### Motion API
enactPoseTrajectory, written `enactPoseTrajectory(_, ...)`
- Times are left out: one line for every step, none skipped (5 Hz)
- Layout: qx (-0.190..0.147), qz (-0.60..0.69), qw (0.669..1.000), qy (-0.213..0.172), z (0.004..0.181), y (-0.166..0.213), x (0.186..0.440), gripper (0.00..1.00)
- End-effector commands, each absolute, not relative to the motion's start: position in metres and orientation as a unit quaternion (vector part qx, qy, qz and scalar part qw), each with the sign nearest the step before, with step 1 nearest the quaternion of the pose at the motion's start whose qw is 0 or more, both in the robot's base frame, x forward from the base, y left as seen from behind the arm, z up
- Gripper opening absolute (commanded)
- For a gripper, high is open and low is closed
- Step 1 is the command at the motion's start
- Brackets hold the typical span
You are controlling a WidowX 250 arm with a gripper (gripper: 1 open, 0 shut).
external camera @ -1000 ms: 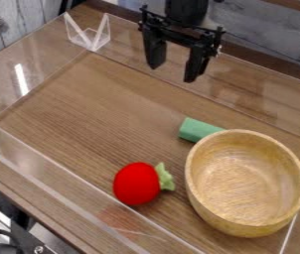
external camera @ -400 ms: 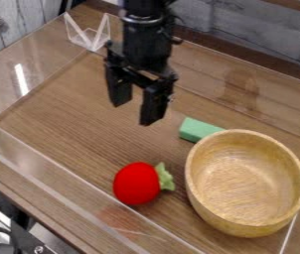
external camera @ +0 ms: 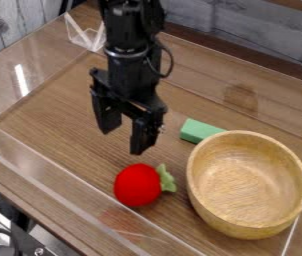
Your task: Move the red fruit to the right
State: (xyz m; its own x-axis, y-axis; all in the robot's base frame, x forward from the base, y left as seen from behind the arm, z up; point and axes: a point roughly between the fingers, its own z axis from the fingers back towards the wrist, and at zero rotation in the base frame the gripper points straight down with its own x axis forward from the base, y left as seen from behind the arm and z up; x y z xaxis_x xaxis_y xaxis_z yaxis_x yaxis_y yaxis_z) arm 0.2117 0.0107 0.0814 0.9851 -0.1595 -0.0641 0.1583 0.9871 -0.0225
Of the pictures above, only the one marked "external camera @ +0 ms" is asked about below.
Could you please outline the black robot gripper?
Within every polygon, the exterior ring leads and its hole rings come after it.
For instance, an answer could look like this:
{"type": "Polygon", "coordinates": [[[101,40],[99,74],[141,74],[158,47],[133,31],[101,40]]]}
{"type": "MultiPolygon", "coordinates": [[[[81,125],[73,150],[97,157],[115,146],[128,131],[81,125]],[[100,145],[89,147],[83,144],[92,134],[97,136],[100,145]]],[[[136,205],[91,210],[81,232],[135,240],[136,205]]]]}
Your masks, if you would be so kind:
{"type": "Polygon", "coordinates": [[[132,121],[129,153],[141,155],[155,145],[167,106],[156,93],[162,48],[152,46],[140,52],[113,52],[105,49],[108,69],[92,68],[92,107],[97,127],[108,134],[121,125],[121,116],[132,121]]]}

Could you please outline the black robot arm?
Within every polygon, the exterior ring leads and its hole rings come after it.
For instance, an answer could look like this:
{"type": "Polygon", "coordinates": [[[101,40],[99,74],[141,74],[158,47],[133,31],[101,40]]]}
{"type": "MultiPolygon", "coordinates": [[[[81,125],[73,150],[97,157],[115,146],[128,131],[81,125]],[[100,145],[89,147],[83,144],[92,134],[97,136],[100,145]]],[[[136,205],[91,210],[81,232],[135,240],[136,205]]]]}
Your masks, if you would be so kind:
{"type": "Polygon", "coordinates": [[[164,10],[159,0],[99,0],[107,39],[108,68],[89,75],[92,107],[100,131],[107,134],[132,120],[129,153],[141,154],[156,143],[167,106],[156,94],[167,48],[158,39],[164,10]]]}

